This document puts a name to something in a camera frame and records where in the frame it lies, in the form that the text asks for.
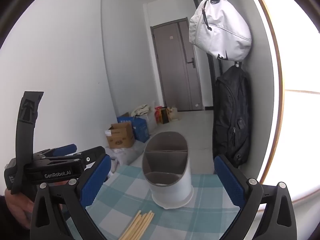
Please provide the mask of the person left hand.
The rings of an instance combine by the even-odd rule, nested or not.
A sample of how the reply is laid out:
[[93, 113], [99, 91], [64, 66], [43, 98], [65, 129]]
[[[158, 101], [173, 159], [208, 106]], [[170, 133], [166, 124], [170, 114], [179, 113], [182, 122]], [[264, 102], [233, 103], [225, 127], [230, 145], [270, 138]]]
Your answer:
[[25, 228], [30, 229], [31, 221], [27, 214], [33, 213], [34, 202], [22, 193], [12, 194], [6, 189], [4, 192], [7, 207], [15, 219]]

